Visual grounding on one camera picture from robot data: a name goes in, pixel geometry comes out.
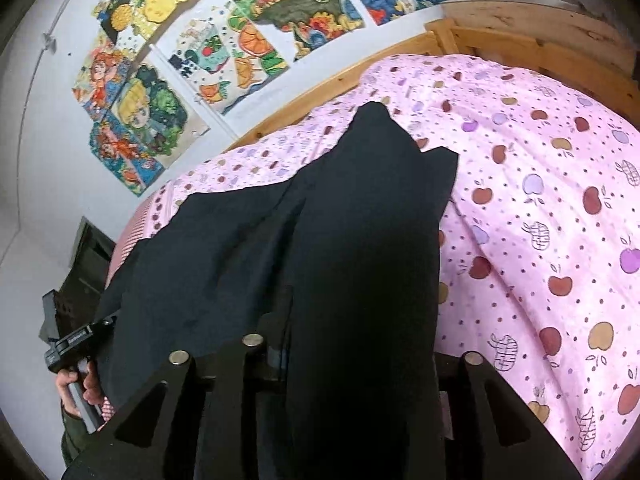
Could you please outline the person left hand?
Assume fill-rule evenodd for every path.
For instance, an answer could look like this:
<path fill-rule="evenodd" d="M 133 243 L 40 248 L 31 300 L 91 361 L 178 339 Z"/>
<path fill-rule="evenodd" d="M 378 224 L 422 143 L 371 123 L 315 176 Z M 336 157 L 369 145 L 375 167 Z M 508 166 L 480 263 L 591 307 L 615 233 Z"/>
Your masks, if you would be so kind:
<path fill-rule="evenodd" d="M 70 394 L 70 385 L 82 384 L 82 397 L 90 405 L 101 406 L 104 393 L 101 389 L 100 378 L 96 364 L 89 362 L 85 374 L 73 370 L 60 370 L 55 376 L 55 387 L 62 401 L 63 410 L 67 414 L 81 418 L 77 403 Z"/>

